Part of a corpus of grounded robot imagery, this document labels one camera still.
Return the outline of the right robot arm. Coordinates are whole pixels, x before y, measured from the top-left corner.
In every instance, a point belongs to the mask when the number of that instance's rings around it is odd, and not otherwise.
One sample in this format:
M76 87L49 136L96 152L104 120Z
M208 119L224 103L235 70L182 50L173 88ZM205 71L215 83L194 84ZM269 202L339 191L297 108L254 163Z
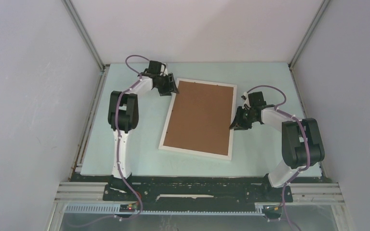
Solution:
M269 125L281 133L282 161L267 174L268 184L261 187L261 195L274 201L280 187L289 184L301 172L325 158L318 123L313 118L299 119L282 111L279 106L267 104L262 92L245 92L243 105L236 109L230 130L248 130L253 123Z

